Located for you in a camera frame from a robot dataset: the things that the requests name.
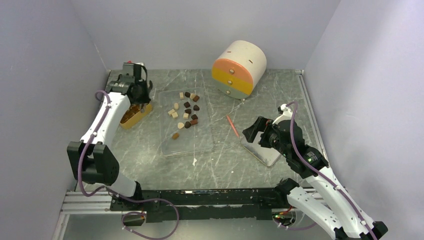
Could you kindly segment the black metal tongs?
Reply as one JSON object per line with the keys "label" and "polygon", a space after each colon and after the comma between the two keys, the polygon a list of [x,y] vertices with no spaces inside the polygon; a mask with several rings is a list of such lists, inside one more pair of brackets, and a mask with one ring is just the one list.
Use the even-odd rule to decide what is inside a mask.
{"label": "black metal tongs", "polygon": [[149,104],[148,103],[141,103],[140,105],[139,105],[139,111],[141,112],[141,113],[145,113],[146,111],[147,111],[147,106],[148,106]]}

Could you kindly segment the gold chocolate tin box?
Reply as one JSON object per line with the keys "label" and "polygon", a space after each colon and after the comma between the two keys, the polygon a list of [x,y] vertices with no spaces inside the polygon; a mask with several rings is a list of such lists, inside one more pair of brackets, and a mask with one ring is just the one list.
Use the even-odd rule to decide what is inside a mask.
{"label": "gold chocolate tin box", "polygon": [[144,117],[146,117],[152,111],[152,109],[153,105],[148,103],[146,112],[141,113],[139,105],[132,104],[121,118],[119,125],[124,130],[128,130],[140,122]]}

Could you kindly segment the white heart chocolate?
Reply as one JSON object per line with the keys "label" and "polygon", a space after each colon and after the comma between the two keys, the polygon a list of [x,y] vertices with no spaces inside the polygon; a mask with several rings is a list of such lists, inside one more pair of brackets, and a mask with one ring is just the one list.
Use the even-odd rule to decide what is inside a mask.
{"label": "white heart chocolate", "polygon": [[178,129],[182,129],[184,126],[185,126],[185,124],[184,124],[184,123],[182,123],[182,122],[179,122],[179,123],[177,124]]}

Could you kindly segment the caramel ribbed chocolate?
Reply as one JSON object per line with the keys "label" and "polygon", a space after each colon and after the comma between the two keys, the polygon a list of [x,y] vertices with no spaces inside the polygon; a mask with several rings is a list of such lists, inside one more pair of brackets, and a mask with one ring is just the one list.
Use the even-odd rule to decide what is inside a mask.
{"label": "caramel ribbed chocolate", "polygon": [[176,132],[172,135],[172,139],[176,140],[179,136],[180,136],[179,133]]}

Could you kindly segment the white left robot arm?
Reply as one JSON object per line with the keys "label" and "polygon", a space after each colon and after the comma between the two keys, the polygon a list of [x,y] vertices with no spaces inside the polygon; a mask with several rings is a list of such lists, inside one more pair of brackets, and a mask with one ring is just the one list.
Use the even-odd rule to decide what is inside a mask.
{"label": "white left robot arm", "polygon": [[71,141],[67,155],[74,178],[82,194],[91,197],[106,189],[118,195],[130,210],[143,203],[140,183],[125,176],[109,148],[121,119],[132,104],[145,105],[150,99],[153,83],[146,79],[113,81],[107,89],[97,90],[95,98],[101,101],[99,111],[79,141]]}

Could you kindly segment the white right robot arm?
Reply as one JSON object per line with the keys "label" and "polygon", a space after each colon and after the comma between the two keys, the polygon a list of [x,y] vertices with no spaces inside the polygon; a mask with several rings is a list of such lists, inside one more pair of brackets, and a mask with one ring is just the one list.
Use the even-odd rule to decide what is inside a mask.
{"label": "white right robot arm", "polygon": [[379,240],[388,227],[373,220],[352,199],[334,174],[329,162],[315,147],[305,143],[302,129],[295,121],[297,107],[293,101],[278,107],[279,116],[259,116],[242,131],[244,139],[255,146],[274,149],[286,160],[290,169],[310,184],[325,203],[310,196],[295,180],[283,179],[275,187],[275,202],[302,211],[333,240]]}

